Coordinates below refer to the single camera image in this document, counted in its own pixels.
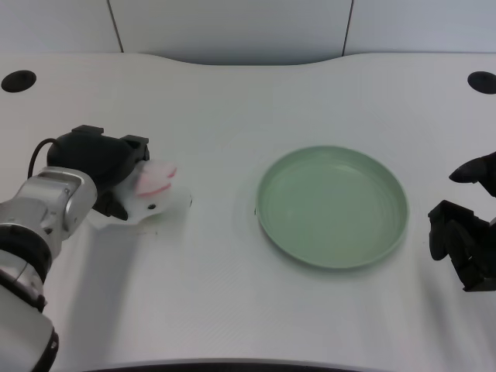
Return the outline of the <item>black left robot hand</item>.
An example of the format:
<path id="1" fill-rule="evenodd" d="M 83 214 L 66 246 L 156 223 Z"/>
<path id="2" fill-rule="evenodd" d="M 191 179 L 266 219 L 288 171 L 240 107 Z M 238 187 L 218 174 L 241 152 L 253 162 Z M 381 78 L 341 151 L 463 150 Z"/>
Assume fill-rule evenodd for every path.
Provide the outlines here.
<path id="1" fill-rule="evenodd" d="M 48 150 L 47 165 L 87 174 L 98 192 L 93 209 L 126 221 L 129 213 L 113 188 L 123 182 L 139 162 L 150 159 L 149 140 L 133 135 L 114 138 L 103 132 L 103 128 L 83 125 L 58 137 Z"/>

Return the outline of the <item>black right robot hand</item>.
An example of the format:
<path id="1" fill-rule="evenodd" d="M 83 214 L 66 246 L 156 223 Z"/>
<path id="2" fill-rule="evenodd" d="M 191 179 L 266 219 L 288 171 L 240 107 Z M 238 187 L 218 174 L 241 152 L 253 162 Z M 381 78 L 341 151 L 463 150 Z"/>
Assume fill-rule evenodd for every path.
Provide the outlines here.
<path id="1" fill-rule="evenodd" d="M 480 184 L 495 196 L 495 154 L 472 159 L 458 167 L 449 179 Z M 429 249 L 432 259 L 449 257 L 466 292 L 495 290 L 495 222 L 476 217 L 468 208 L 441 201 L 428 214 Z"/>

